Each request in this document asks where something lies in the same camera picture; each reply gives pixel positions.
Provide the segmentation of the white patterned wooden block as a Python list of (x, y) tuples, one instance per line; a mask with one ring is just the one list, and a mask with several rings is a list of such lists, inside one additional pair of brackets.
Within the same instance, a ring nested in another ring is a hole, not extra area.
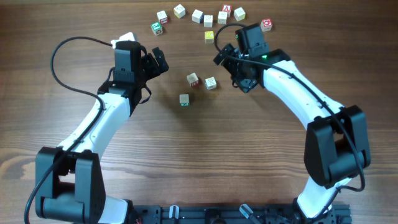
[(206, 78), (205, 85), (207, 90), (212, 90), (217, 87), (217, 83), (214, 77)]

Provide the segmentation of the wooden block red letter side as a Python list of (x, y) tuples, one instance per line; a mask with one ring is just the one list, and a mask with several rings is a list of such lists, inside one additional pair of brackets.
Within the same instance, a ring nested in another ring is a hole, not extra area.
[(199, 78), (197, 77), (196, 73), (191, 73), (191, 74), (187, 75), (187, 81), (191, 87), (198, 86), (200, 83)]

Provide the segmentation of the white block green side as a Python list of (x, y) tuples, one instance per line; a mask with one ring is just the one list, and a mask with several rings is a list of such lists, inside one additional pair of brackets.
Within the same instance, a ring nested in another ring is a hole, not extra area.
[(180, 106), (189, 106), (190, 99), (189, 94), (181, 94), (179, 95)]

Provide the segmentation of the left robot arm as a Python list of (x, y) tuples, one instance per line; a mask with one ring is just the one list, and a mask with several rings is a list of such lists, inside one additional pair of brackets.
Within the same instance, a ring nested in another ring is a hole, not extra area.
[(163, 51), (139, 42), (114, 43), (115, 66), (92, 94), (96, 102), (77, 129), (35, 158), (35, 187), (27, 201), (38, 217), (71, 223), (141, 223), (130, 200), (106, 195), (100, 160), (110, 140), (136, 106), (145, 103), (147, 81), (168, 71)]

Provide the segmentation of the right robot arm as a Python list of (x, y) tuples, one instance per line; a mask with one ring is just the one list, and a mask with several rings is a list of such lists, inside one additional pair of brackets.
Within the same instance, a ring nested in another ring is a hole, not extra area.
[(371, 163), (366, 117), (356, 105), (346, 107), (321, 92), (281, 49), (269, 50), (258, 24), (236, 24), (238, 46), (218, 49), (214, 62), (243, 92), (261, 86), (277, 96), (306, 130), (303, 161), (309, 178), (292, 205), (267, 207), (263, 223), (350, 223), (348, 205), (335, 205), (353, 178), (366, 185)]

